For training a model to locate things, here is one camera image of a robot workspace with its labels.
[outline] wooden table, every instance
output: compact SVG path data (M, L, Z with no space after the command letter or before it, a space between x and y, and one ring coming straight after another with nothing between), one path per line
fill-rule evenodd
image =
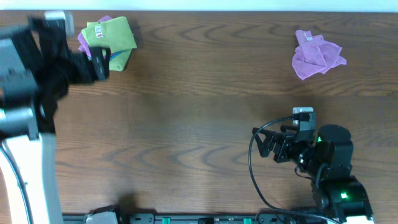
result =
M1 11L0 24L40 13ZM251 129L294 106L312 106L318 127L351 131L353 174L376 222L398 219L398 14L73 13L77 31L104 15L126 16L139 48L125 71L71 87L59 102L64 213L118 202L158 212L256 213L264 205L248 172ZM301 81L292 68L297 29L342 46L348 64ZM69 44L77 50L76 38ZM294 174L293 163L253 155L270 203L314 205L310 183ZM10 223L3 181L0 189L0 222Z

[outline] purple cloth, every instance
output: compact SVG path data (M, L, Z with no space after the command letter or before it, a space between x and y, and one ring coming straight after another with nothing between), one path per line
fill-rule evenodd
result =
M322 35L312 36L311 31L296 31L298 47L295 49L292 65L302 80L321 72L325 74L330 68L346 65L347 61L340 56L341 47L325 41Z
M111 19L112 19L112 17L110 17L110 16L104 16L101 19L99 19L97 22L105 22L105 21L108 21L108 20L111 20ZM80 47L79 47L79 50L81 52L86 52L87 56L91 57L91 53L90 53L90 49L88 47L88 43L87 43L85 37L83 36L83 34L81 32L77 36L77 40L79 40L79 42L81 44Z

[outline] cloth tag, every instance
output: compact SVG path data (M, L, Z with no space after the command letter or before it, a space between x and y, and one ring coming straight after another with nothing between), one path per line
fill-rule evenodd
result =
M95 36L97 38L102 38L104 35L102 34L102 27L101 25L95 26Z

